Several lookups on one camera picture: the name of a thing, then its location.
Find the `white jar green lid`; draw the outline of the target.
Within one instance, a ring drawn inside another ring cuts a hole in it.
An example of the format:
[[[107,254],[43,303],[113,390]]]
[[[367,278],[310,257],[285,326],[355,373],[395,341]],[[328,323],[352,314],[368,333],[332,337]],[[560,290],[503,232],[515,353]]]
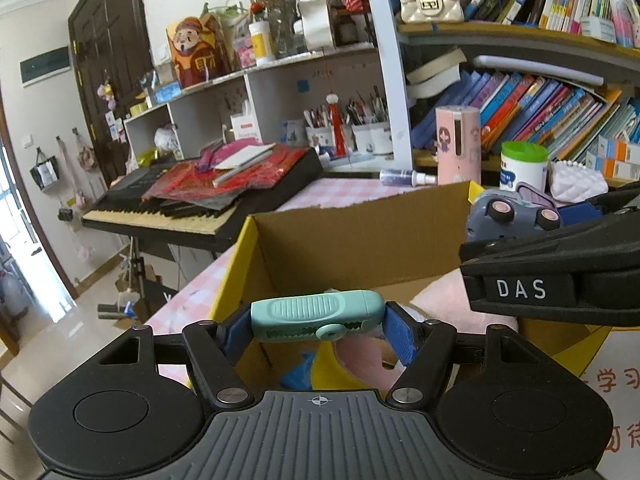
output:
[[[538,144],[506,141],[501,145],[500,188],[515,191],[521,183],[540,192],[547,185],[548,151]]]

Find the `black electronic keyboard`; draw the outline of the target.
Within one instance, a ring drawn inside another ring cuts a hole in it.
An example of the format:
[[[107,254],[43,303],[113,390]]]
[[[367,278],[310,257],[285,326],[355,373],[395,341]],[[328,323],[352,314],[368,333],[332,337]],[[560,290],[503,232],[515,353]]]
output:
[[[223,252],[247,217],[278,209],[322,174],[311,148],[277,144],[256,164],[224,180],[198,162],[134,170],[82,215],[85,228],[171,245]]]

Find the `pink plush toy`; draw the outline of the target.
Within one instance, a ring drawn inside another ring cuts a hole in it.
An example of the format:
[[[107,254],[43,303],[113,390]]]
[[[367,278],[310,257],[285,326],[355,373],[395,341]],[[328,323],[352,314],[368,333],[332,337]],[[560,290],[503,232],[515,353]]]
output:
[[[471,310],[459,269],[419,281],[416,285],[393,285],[383,288],[382,295],[402,307],[418,322],[434,318],[454,326],[459,333],[482,334],[490,324],[502,324],[518,331],[513,316],[486,314]],[[405,370],[390,344],[381,336],[360,335],[341,339],[333,345],[336,362],[356,380],[358,388],[386,392]]]

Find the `yellow cardboard box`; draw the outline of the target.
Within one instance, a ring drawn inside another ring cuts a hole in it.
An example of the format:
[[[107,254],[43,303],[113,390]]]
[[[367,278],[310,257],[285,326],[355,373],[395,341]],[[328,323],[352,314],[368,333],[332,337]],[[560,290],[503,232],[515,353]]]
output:
[[[241,304],[337,290],[416,285],[459,269],[471,209],[471,185],[398,194],[346,208],[303,208],[246,220],[233,249],[212,318]],[[336,362],[334,342],[255,339],[232,365],[253,390],[373,389]]]

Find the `small spray bottle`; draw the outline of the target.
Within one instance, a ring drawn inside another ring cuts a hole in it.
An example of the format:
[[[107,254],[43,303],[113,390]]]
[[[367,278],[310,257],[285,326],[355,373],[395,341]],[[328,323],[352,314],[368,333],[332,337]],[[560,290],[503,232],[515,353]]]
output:
[[[378,176],[382,185],[386,186],[429,186],[436,185],[437,178],[416,170],[382,170]]]

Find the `fortune god figure box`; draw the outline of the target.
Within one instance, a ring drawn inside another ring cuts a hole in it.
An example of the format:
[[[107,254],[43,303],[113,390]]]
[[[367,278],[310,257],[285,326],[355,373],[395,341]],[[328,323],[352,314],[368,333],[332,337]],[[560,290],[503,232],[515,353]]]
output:
[[[166,28],[172,67],[186,89],[232,72],[226,38],[218,18],[205,12]]]

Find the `white quilted pouch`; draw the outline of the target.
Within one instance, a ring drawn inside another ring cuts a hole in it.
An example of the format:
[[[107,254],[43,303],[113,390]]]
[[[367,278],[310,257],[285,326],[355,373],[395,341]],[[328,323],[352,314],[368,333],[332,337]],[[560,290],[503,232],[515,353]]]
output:
[[[549,166],[552,198],[562,204],[577,204],[608,192],[605,178],[579,162],[552,162]]]

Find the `grey toy car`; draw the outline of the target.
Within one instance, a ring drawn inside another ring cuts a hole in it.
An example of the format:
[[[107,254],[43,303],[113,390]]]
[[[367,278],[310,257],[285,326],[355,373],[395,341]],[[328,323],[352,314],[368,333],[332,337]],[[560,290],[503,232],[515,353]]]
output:
[[[490,188],[473,200],[465,223],[466,241],[491,242],[549,232],[563,225],[555,202],[529,184],[515,191]]]

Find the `red paper stack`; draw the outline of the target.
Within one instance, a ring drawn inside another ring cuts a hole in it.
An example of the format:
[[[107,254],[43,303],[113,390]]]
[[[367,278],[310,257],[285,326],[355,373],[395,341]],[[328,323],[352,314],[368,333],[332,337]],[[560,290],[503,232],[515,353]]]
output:
[[[142,195],[144,200],[171,200],[194,205],[233,202],[247,191],[270,190],[294,169],[321,170],[312,148],[280,143],[245,145],[225,159],[201,170],[201,161],[178,162]]]

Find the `white desk shelf unit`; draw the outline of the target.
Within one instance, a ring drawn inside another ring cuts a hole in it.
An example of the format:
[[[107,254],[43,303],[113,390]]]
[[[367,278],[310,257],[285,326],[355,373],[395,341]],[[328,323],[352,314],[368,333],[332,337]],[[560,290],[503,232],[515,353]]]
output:
[[[197,14],[203,9],[204,3],[226,6],[233,1],[143,0],[152,60],[158,61],[160,51],[166,48],[167,26]],[[413,167],[413,159],[407,93],[395,18],[390,0],[369,1],[390,113],[394,147],[394,159],[390,163],[396,169],[410,169]],[[253,101],[260,130],[266,130],[268,120],[282,122],[288,118],[299,118],[309,103],[318,101],[331,90],[337,91],[341,98],[346,98],[346,84],[353,82],[355,76],[347,68],[329,75],[326,72],[328,61],[327,58],[320,58],[307,63],[258,70],[247,76],[250,99]]]

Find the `cartoon desk mat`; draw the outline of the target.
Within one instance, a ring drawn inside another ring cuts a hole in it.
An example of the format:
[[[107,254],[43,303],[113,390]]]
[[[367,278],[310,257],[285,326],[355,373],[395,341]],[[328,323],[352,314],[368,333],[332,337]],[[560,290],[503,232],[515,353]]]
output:
[[[605,479],[640,478],[639,359],[639,331],[612,330],[582,374],[613,414],[612,434],[598,466]]]

